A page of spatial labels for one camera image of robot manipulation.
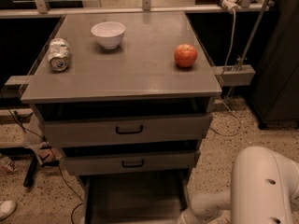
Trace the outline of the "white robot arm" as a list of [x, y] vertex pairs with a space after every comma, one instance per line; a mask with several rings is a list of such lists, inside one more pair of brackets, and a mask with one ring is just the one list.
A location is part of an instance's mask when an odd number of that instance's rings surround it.
[[178, 224], [209, 224], [225, 210], [231, 224], [293, 224], [299, 207], [299, 163], [265, 147], [247, 147], [234, 160], [231, 187], [198, 193]]

